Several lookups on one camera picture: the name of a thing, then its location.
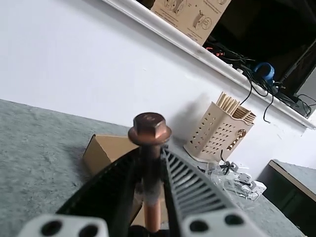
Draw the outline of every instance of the screw hole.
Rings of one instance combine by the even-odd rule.
[[[62,225],[61,221],[50,221],[42,227],[41,233],[43,236],[53,236],[60,231]]]
[[[80,231],[79,237],[95,237],[97,233],[98,227],[96,225],[88,225]]]
[[[190,230],[192,232],[205,232],[208,230],[208,226],[204,221],[193,221],[190,224]]]
[[[243,219],[240,216],[232,214],[225,217],[225,222],[229,226],[242,225]]]

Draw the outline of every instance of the table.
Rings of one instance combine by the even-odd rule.
[[[81,158],[93,134],[127,131],[124,126],[0,100],[1,236],[16,236],[28,220],[54,213],[89,179]],[[169,147],[194,162],[181,141],[173,139]],[[245,212],[270,236],[303,236],[265,197]]]
[[[264,196],[300,228],[314,236],[316,221],[316,170],[271,160],[260,174],[267,186]]]

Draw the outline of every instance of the gray carpet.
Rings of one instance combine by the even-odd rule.
[[[25,222],[54,213],[80,188],[89,177],[81,157],[93,134],[127,131],[115,124],[0,100],[0,236],[16,236]],[[194,163],[181,143],[169,144],[173,152]],[[302,236],[264,197],[246,213],[270,236]]]

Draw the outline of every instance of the cardboard box on shelf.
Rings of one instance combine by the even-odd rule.
[[[203,45],[231,0],[155,0],[151,11]]]
[[[97,174],[104,167],[114,162],[121,156],[137,148],[124,136],[93,135],[84,154],[83,161],[92,175]],[[161,222],[168,221],[163,190],[160,195]],[[140,201],[134,198],[131,220],[132,225],[145,226],[144,208]]]

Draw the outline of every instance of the hex bolt head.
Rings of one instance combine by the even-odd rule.
[[[167,131],[163,116],[156,113],[144,113],[134,118],[134,128],[137,135],[160,137]]]
[[[134,126],[129,130],[129,139],[137,145],[157,145],[164,143],[171,135],[164,117],[157,113],[143,113],[134,118]]]

